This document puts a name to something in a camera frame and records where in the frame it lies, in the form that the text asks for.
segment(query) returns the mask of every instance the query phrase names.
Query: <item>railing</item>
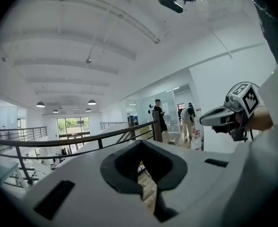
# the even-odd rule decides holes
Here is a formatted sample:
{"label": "railing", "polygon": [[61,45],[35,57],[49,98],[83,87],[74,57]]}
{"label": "railing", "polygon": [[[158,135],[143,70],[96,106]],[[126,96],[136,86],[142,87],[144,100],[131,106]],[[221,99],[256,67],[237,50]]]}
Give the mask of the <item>railing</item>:
{"label": "railing", "polygon": [[[47,136],[46,127],[0,130],[0,140],[32,141]],[[0,144],[0,153],[13,149],[7,144]]]}
{"label": "railing", "polygon": [[[146,132],[141,133],[139,135],[135,135],[135,130],[144,128],[146,126],[152,126],[152,129],[147,130]],[[114,132],[103,133],[103,134],[96,135],[96,136],[75,138],[72,140],[51,140],[51,141],[31,141],[31,142],[0,140],[0,145],[15,147],[16,153],[17,153],[17,155],[5,155],[5,154],[0,153],[0,156],[18,159],[20,161],[20,165],[21,165],[21,167],[19,169],[24,171],[24,174],[25,174],[24,179],[28,180],[28,185],[31,186],[31,185],[33,185],[33,181],[38,181],[39,179],[34,178],[34,177],[29,177],[29,174],[27,171],[35,171],[35,169],[34,168],[26,168],[25,164],[24,164],[24,160],[65,159],[65,158],[69,158],[69,157],[76,157],[76,156],[83,155],[83,154],[93,152],[96,150],[102,150],[104,148],[108,148],[113,145],[121,144],[121,143],[130,141],[130,140],[135,140],[136,138],[141,137],[150,132],[152,132],[152,134],[151,134],[151,136],[148,135],[146,140],[153,138],[153,140],[162,142],[162,133],[161,133],[161,126],[160,126],[160,119],[159,119],[158,112],[156,112],[154,121],[152,121],[152,122],[148,122],[148,123],[137,125],[137,126],[132,126],[132,127],[129,127],[126,129],[121,129],[121,130],[114,131]],[[102,139],[109,138],[109,137],[116,136],[116,135],[121,135],[121,134],[122,134],[122,137],[127,134],[125,140],[123,140],[121,137],[118,142],[108,145],[106,147],[103,147]],[[47,157],[29,157],[29,156],[22,156],[21,151],[20,151],[20,147],[28,147],[28,148],[57,147],[57,146],[66,146],[66,145],[71,145],[71,144],[80,144],[80,143],[84,144],[86,142],[91,142],[91,141],[95,141],[95,140],[98,141],[98,145],[99,145],[98,149],[87,150],[87,151],[73,153],[73,154],[69,154],[69,155],[56,155],[56,156],[51,156],[51,157],[49,157],[49,156],[47,156]],[[15,187],[22,187],[20,185],[16,185],[16,184],[12,184],[12,183],[6,183],[6,184],[15,186]]]}
{"label": "railing", "polygon": [[120,124],[120,123],[127,123],[127,122],[101,122],[101,130],[108,128],[110,125]]}

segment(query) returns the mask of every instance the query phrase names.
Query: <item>black rectangular slot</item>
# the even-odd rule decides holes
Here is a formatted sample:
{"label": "black rectangular slot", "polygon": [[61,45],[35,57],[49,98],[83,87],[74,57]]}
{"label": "black rectangular slot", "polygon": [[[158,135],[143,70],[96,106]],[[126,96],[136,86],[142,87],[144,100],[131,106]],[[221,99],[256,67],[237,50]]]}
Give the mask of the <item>black rectangular slot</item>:
{"label": "black rectangular slot", "polygon": [[205,163],[212,164],[215,166],[220,166],[220,167],[227,167],[228,165],[227,161],[220,161],[220,160],[210,159],[210,158],[205,160]]}
{"label": "black rectangular slot", "polygon": [[75,184],[71,181],[61,181],[56,187],[35,207],[35,211],[44,218],[51,220],[68,196]]}

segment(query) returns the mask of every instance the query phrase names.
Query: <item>beige pants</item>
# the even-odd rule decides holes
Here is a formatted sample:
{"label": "beige pants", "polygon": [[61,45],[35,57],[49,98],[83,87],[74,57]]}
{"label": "beige pants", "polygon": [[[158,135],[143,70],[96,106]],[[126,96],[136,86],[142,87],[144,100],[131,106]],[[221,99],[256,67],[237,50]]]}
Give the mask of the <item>beige pants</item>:
{"label": "beige pants", "polygon": [[183,120],[182,124],[183,124],[183,133],[184,133],[184,136],[187,136],[187,131],[188,131],[189,138],[191,138],[191,127],[194,124],[190,120]]}

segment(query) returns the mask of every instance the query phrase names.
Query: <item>floor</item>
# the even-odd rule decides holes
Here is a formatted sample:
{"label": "floor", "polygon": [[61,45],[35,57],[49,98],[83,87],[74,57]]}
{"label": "floor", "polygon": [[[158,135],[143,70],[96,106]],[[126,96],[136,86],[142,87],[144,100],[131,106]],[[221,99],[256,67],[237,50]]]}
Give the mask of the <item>floor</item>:
{"label": "floor", "polygon": [[[145,134],[138,137],[138,140],[144,140],[150,136],[151,136],[150,134]],[[170,137],[172,140],[176,141],[174,144],[170,144],[172,147],[176,146],[176,147],[190,148],[190,140],[184,140],[184,134],[182,128],[181,128],[181,134],[178,133],[170,134]],[[164,133],[162,134],[162,138],[163,138],[163,143],[168,144],[168,140]],[[148,171],[145,170],[139,175],[138,183],[143,186],[143,202],[146,205],[147,209],[151,213],[153,213],[155,208],[155,203],[156,203],[157,185],[149,176],[150,175]]]}

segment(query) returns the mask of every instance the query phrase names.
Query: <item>white ceiling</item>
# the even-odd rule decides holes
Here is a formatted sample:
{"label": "white ceiling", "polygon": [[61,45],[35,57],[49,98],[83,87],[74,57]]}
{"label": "white ceiling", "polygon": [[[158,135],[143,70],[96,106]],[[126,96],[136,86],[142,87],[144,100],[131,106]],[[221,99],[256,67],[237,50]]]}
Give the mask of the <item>white ceiling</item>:
{"label": "white ceiling", "polygon": [[242,0],[183,7],[180,15],[157,0],[19,0],[2,23],[0,44],[46,104],[102,103],[119,90],[121,72],[136,76],[133,68],[156,46],[209,20],[244,15]]}

